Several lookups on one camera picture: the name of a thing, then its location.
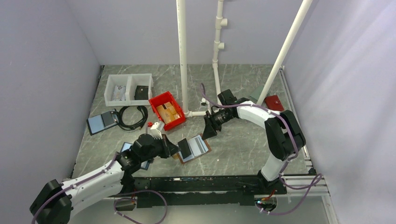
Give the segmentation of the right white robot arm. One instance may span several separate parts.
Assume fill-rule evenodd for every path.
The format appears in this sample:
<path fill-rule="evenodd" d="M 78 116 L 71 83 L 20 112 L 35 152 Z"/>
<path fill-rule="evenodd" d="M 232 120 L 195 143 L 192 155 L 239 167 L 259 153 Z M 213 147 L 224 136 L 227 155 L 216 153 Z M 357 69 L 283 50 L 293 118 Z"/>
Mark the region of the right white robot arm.
<path fill-rule="evenodd" d="M 258 172 L 257 187 L 264 194 L 270 193 L 279 182 L 287 162 L 296 158 L 306 144 L 305 136 L 290 110 L 273 111 L 257 105 L 247 98 L 237 99 L 230 89 L 218 94 L 217 112 L 207 111 L 202 139 L 217 136 L 222 124 L 238 118 L 250 121 L 265 129 L 270 156 Z"/>

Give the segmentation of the brown leather card holder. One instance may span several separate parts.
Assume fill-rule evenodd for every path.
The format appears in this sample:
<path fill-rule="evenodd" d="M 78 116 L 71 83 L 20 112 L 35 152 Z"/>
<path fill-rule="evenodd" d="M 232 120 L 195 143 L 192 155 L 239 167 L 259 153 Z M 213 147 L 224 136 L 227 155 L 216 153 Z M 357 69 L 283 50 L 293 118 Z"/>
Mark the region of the brown leather card holder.
<path fill-rule="evenodd" d="M 191 156 L 182 159 L 180 152 L 172 156 L 175 160 L 179 160 L 181 164 L 191 162 L 212 151 L 207 141 L 202 139 L 202 133 L 187 140 L 192 152 Z"/>

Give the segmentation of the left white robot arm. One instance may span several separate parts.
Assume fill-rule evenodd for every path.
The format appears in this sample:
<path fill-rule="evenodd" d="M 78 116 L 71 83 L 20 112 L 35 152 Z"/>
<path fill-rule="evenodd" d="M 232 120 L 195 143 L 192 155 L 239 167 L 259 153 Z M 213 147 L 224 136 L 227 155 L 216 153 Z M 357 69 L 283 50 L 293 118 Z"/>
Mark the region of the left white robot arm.
<path fill-rule="evenodd" d="M 155 157 L 167 159 L 180 148 L 163 134 L 155 138 L 141 134 L 122 152 L 116 152 L 105 165 L 68 181 L 47 182 L 29 210 L 33 224 L 66 224 L 85 208 L 110 196 L 128 196 L 143 192 L 135 186 L 133 173 L 141 169 L 142 163 Z"/>

